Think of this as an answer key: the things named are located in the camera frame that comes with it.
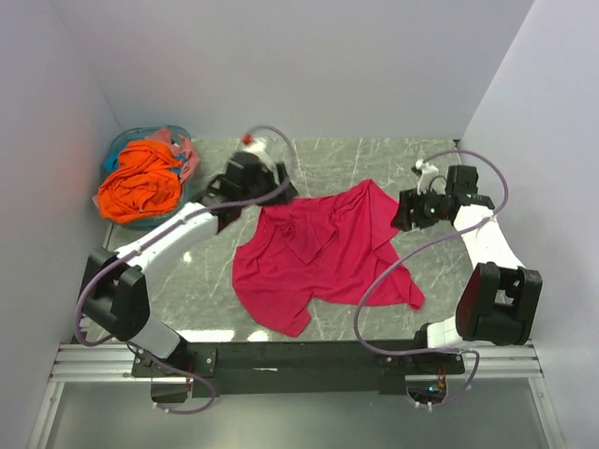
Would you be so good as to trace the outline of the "red t shirt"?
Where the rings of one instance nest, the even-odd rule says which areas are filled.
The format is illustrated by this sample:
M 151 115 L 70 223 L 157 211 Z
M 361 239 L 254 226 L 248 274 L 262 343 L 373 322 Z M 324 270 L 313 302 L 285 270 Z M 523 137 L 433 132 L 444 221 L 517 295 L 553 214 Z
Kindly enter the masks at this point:
M 297 337 L 311 299 L 356 305 L 399 259 L 392 246 L 398 202 L 372 180 L 332 196 L 263 209 L 235 253 L 232 285 L 252 319 Z

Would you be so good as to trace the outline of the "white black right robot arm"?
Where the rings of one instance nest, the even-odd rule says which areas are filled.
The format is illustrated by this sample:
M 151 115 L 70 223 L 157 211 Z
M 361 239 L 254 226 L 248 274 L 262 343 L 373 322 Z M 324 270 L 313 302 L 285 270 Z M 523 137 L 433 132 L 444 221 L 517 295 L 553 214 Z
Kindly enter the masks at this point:
M 424 326 L 427 340 L 411 350 L 412 365 L 431 373 L 444 361 L 442 348 L 462 348 L 470 341 L 497 346 L 526 343 L 543 279 L 512 252 L 497 223 L 497 208 L 489 196 L 478 193 L 476 168 L 449 167 L 442 193 L 432 187 L 441 178 L 436 166 L 419 160 L 413 171 L 418 175 L 416 188 L 400 193 L 391 224 L 407 232 L 450 222 L 460 232 L 473 272 L 454 315 Z

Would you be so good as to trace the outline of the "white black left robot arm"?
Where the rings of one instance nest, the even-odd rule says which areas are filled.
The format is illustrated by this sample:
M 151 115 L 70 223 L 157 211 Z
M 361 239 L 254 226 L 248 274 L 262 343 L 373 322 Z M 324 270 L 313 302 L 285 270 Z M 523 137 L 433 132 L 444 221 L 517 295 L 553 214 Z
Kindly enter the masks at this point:
M 131 344 L 167 376 L 191 369 L 187 340 L 153 317 L 147 277 L 156 268 L 211 239 L 240 218 L 248 206 L 288 204 L 298 192 L 293 164 L 269 166 L 248 150 L 235 152 L 224 172 L 176 214 L 122 249 L 93 251 L 87 260 L 76 316 L 86 316 L 109 335 Z

